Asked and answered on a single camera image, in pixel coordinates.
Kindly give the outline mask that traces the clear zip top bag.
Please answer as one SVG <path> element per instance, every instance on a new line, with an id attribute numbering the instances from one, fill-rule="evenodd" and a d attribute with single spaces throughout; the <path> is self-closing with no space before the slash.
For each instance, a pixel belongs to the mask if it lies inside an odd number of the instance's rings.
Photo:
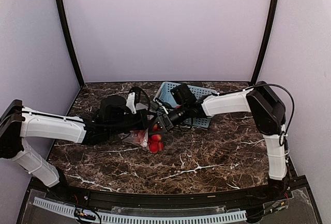
<path id="1" fill-rule="evenodd" d="M 137 110 L 136 114 L 125 115 L 118 137 L 121 141 L 149 151 L 148 130 L 154 116 L 147 109 Z"/>

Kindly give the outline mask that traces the red cherry bunch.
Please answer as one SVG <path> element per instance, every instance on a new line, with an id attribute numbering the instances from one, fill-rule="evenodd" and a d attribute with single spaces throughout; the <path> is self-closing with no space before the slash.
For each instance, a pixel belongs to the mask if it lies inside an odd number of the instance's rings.
<path id="1" fill-rule="evenodd" d="M 163 150 L 164 145 L 161 140 L 161 134 L 146 130 L 135 131 L 135 141 L 137 144 L 153 154 L 156 154 Z"/>

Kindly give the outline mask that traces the light blue plastic basket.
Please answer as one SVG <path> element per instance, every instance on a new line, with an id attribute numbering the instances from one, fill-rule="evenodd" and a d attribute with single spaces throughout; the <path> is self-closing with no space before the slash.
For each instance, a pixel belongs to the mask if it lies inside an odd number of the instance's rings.
<path id="1" fill-rule="evenodd" d="M 156 98 L 161 100 L 162 102 L 168 103 L 171 107 L 178 107 L 178 104 L 176 103 L 175 99 L 173 98 L 170 90 L 179 86 L 179 83 L 174 82 L 163 82 L 157 91 L 153 101 L 155 101 Z M 198 86 L 188 86 L 190 91 L 195 95 L 196 99 L 199 100 L 203 96 L 208 96 L 211 94 L 215 94 L 217 91 L 214 89 L 207 89 L 203 87 Z M 193 119 L 193 126 L 201 127 L 201 128 L 208 128 L 211 122 L 211 117 L 207 118 L 194 118 Z"/>

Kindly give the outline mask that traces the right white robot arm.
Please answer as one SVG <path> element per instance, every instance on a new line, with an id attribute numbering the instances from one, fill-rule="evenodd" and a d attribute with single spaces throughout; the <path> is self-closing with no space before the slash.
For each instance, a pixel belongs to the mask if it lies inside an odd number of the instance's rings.
<path id="1" fill-rule="evenodd" d="M 239 91 L 211 93 L 197 99 L 189 86 L 182 83 L 170 90 L 177 107 L 164 110 L 152 118 L 150 128 L 167 132 L 187 119 L 208 118 L 219 114 L 251 113 L 257 130 L 266 143 L 268 177 L 272 181 L 264 188 L 264 196 L 275 200 L 284 191 L 281 182 L 287 174 L 286 138 L 291 120 L 286 119 L 286 107 L 273 91 L 274 84 L 260 81 Z"/>

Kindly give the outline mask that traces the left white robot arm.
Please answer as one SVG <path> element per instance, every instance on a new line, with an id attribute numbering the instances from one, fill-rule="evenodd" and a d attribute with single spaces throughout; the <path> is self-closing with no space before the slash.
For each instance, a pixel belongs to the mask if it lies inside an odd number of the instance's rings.
<path id="1" fill-rule="evenodd" d="M 62 201 L 73 197 L 62 171 L 49 164 L 27 142 L 27 137 L 59 139 L 94 146 L 121 133 L 148 128 L 151 101 L 145 91 L 134 86 L 127 98 L 111 95 L 102 99 L 91 118 L 61 116 L 25 107 L 14 100 L 1 116 L 1 158 L 17 162 L 29 174 L 52 188 Z"/>

